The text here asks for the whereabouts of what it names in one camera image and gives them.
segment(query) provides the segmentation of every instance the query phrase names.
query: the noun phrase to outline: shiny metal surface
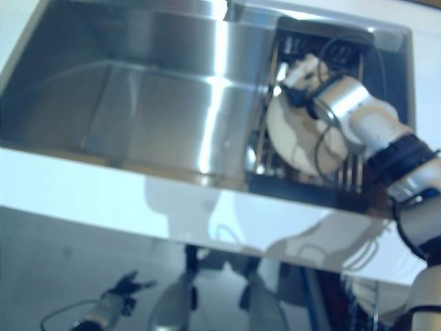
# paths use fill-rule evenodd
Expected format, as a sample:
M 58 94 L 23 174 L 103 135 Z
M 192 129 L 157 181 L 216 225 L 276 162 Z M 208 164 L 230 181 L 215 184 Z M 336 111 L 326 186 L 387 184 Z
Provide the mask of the shiny metal surface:
M 271 31 L 83 3 L 54 3 L 47 16 L 35 38 L 48 47 L 28 46 L 5 92 L 3 140 L 240 179 Z M 81 24 L 62 41 L 67 17 Z M 58 61 L 24 72 L 37 52 Z
M 274 167 L 265 132 L 255 137 L 260 150 L 249 148 L 280 31 L 322 42 L 348 31 L 375 37 L 397 89 L 389 101 L 412 122 L 413 95 L 402 93 L 413 90 L 411 43 L 396 26 L 272 0 L 45 0 L 31 21 L 2 73 L 0 138 L 10 148 L 272 196 L 248 174 L 316 181 Z M 375 58 L 361 57 L 375 92 Z M 352 157 L 338 177 L 350 187 L 361 173 Z

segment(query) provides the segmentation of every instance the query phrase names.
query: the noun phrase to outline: wire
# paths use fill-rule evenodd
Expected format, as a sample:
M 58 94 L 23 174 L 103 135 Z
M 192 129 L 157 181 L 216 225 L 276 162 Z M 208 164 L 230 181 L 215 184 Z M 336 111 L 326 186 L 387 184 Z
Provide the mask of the wire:
M 358 36 L 356 34 L 341 34 L 338 35 L 330 40 L 328 40 L 328 42 L 326 42 L 326 44 L 322 47 L 320 54 L 318 55 L 318 66 L 317 66 L 317 77 L 318 80 L 320 81 L 320 84 L 323 84 L 323 79 L 322 79 L 322 72 L 321 72 L 321 65 L 323 62 L 323 58 L 326 55 L 326 51 L 328 51 L 328 49 L 337 41 L 344 39 L 344 38 L 352 38 L 352 39 L 359 39 L 359 40 L 363 40 L 364 42 L 368 43 L 369 45 L 371 45 L 373 47 L 373 49 L 375 50 L 376 56 L 378 58 L 378 64 L 380 65 L 380 74 L 381 74 L 381 80 L 382 80 L 382 99 L 386 99 L 387 97 L 387 83 L 386 83 L 386 70 L 384 67 L 384 61 L 383 58 L 380 54 L 379 49 L 376 47 L 376 45 L 368 40 L 368 38 L 362 37 L 362 36 Z M 325 140 L 325 136 L 326 134 L 331 130 L 332 125 L 328 125 L 326 127 L 326 129 L 322 132 L 322 134 L 320 135 L 320 137 L 317 140 L 316 146 L 314 148 L 314 165 L 316 167 L 317 173 L 320 176 L 320 178 L 325 182 L 328 183 L 334 187 L 337 188 L 341 188 L 341 186 L 336 183 L 335 181 L 332 181 L 331 179 L 329 179 L 328 177 L 326 177 L 326 175 L 323 173 L 320 164 L 318 162 L 318 153 L 320 151 L 320 147 L 323 144 L 323 141 Z M 351 185 L 348 188 L 350 190 L 358 190 L 358 189 L 365 189 L 366 187 L 369 187 L 371 185 L 375 185 L 376 181 L 372 181 L 370 183 L 367 184 L 362 184 L 362 185 Z
M 46 328 L 45 328 L 46 322 L 49 321 L 50 319 L 54 318 L 55 316 L 58 316 L 64 312 L 67 312 L 68 310 L 74 309 L 76 307 L 80 307 L 82 305 L 90 305 L 90 304 L 97 303 L 97 302 L 98 302 L 98 300 L 96 300 L 96 299 L 82 300 L 82 301 L 78 301 L 76 303 L 71 303 L 70 305 L 64 306 L 60 309 L 57 309 L 54 312 L 51 312 L 50 314 L 48 314 L 42 318 L 42 320 L 40 321 L 40 329 L 41 329 L 41 331 L 46 331 Z

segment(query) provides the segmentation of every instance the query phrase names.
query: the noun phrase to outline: stainless steel sink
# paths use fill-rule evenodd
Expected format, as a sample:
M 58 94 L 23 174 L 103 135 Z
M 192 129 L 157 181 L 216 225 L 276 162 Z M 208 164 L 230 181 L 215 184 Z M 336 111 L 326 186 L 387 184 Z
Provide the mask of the stainless steel sink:
M 2 73 L 1 143 L 202 185 L 387 212 L 366 192 L 277 175 L 272 161 L 264 172 L 247 167 L 250 141 L 262 130 L 265 138 L 260 125 L 276 68 L 348 32 L 380 48 L 388 101 L 412 125 L 411 40 L 404 28 L 272 0 L 41 1 Z M 297 52 L 280 46 L 289 38 L 291 44 L 300 38 Z M 351 47 L 356 57 L 346 65 L 364 70 L 361 79 L 375 94 L 380 75 L 372 51 Z M 347 197 L 362 203 L 341 204 Z

